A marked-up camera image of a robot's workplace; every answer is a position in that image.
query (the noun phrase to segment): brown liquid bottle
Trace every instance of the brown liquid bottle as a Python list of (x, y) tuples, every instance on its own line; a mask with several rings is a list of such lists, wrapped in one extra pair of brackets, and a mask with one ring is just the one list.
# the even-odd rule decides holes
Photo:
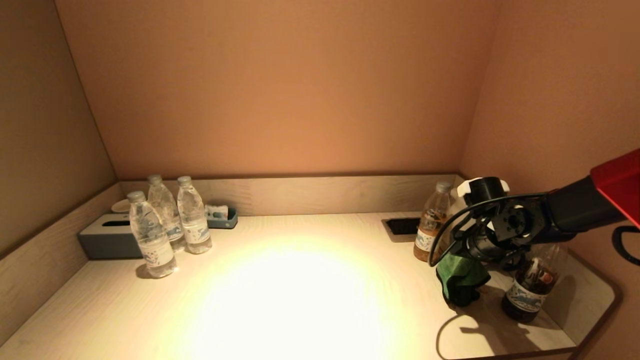
[(444, 222), (447, 221), (447, 213), (449, 206), (451, 206), (450, 188), (451, 184), (439, 181), (436, 185), (436, 192), (424, 205), (424, 211), (420, 216), (420, 225), (418, 225), (418, 233), (413, 244), (413, 255), (418, 260), (429, 261), (431, 243)]
[(512, 287), (504, 294), (502, 310), (518, 322), (533, 321), (565, 263), (566, 250), (562, 245), (535, 245), (531, 258), (516, 272)]

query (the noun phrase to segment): green cloth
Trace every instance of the green cloth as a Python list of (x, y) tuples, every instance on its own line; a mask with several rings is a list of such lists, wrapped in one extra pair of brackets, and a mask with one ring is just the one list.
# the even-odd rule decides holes
[(447, 304), (467, 306), (480, 298), (476, 288), (486, 284), (491, 276), (479, 260), (447, 254), (436, 268), (442, 283), (442, 296)]

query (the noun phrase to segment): wall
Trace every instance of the wall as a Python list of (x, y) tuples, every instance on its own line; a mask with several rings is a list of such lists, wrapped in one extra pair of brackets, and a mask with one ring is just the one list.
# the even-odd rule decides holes
[(0, 2), (0, 258), (116, 181), (53, 1)]
[(457, 170), (500, 8), (56, 4), (120, 179)]
[[(638, 13), (635, 0), (505, 2), (461, 171), (549, 190), (640, 147)], [(615, 253), (611, 231), (571, 242), (624, 292), (586, 359), (640, 353), (639, 269)], [(626, 244), (640, 254), (639, 242)]]

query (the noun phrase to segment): gray tissue box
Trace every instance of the gray tissue box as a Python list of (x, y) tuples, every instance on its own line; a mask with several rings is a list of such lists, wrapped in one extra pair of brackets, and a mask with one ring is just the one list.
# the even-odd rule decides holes
[(102, 215), (78, 234), (89, 259), (142, 258), (128, 214)]

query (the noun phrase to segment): robotic arm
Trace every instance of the robotic arm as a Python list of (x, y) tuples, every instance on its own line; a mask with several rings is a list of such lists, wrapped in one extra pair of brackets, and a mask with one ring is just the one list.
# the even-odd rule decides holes
[[(544, 193), (507, 196), (507, 184), (497, 177), (465, 181), (458, 187), (467, 208), (453, 215), (431, 245), (429, 264), (435, 266), (448, 252), (480, 261), (506, 263), (520, 259), (537, 243), (568, 241), (577, 234), (631, 220), (618, 227), (615, 249), (640, 266), (621, 240), (623, 233), (640, 233), (640, 149), (591, 169), (589, 176), (563, 188)], [(466, 217), (451, 231), (451, 242), (433, 259), (438, 241), (459, 217)], [(468, 223), (472, 225), (461, 230)]]

